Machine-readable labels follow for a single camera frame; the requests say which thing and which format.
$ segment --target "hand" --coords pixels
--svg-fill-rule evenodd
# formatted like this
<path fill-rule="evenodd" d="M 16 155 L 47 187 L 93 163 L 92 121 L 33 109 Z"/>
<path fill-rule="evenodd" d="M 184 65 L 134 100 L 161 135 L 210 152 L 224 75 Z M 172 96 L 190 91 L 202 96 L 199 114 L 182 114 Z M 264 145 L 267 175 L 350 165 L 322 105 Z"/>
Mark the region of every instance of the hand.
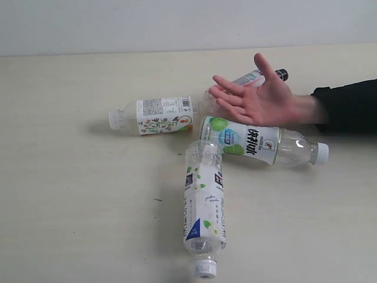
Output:
<path fill-rule="evenodd" d="M 294 96 L 261 53 L 254 56 L 254 62 L 266 79 L 260 87 L 242 87 L 215 75 L 213 80 L 228 93 L 216 87 L 209 89 L 216 103 L 236 122 L 254 126 L 324 122 L 322 107 L 315 98 Z"/>

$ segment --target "lying bottle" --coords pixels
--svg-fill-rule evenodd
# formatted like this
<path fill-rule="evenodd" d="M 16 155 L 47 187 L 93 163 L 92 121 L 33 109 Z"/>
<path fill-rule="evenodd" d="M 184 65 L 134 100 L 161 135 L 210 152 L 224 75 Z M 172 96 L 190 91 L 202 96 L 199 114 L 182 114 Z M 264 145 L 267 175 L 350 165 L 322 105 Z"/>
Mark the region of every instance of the lying bottle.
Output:
<path fill-rule="evenodd" d="M 276 74 L 281 78 L 283 81 L 288 80 L 288 72 L 285 69 L 279 69 L 275 71 Z M 265 82 L 265 77 L 259 70 L 254 70 L 246 75 L 236 79 L 233 83 L 241 85 L 241 86 L 248 86 L 253 84 L 255 87 L 260 87 Z M 221 86 L 214 85 L 221 91 L 225 91 Z M 223 110 L 219 105 L 216 103 L 216 99 L 206 90 L 203 95 L 203 103 L 204 108 L 206 109 L 205 112 L 207 115 L 211 116 L 222 116 Z"/>
<path fill-rule="evenodd" d="M 190 96 L 131 101 L 109 114 L 113 130 L 126 128 L 132 134 L 191 130 L 199 119 L 197 101 Z"/>
<path fill-rule="evenodd" d="M 204 118 L 200 139 L 217 143 L 225 153 L 283 167 L 324 164 L 329 157 L 327 144 L 311 143 L 296 131 L 247 126 L 218 117 Z"/>
<path fill-rule="evenodd" d="M 199 140 L 186 150 L 183 242 L 201 279 L 216 277 L 215 257 L 226 243 L 221 161 L 215 143 Z"/>

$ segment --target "table surface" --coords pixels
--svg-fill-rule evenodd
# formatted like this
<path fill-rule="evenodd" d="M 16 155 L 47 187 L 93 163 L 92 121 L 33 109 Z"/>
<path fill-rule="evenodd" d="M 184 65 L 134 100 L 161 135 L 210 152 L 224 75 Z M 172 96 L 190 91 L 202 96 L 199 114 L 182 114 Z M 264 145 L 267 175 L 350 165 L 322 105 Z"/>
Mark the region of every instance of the table surface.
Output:
<path fill-rule="evenodd" d="M 183 247 L 192 134 L 129 136 L 108 112 L 193 95 L 261 51 L 299 95 L 377 76 L 377 44 L 0 58 L 0 281 L 193 282 Z M 377 281 L 376 140 L 326 137 L 324 166 L 226 156 L 213 282 Z"/>

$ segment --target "blue label patch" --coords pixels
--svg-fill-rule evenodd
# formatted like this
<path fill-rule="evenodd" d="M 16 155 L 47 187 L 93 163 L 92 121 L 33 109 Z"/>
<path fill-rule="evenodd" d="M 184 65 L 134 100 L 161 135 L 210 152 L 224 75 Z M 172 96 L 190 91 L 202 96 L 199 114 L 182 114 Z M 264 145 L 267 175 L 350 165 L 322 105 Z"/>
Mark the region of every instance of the blue label patch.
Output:
<path fill-rule="evenodd" d="M 194 226 L 190 230 L 190 233 L 188 233 L 186 240 L 198 237 L 200 237 L 200 218 L 196 220 Z"/>

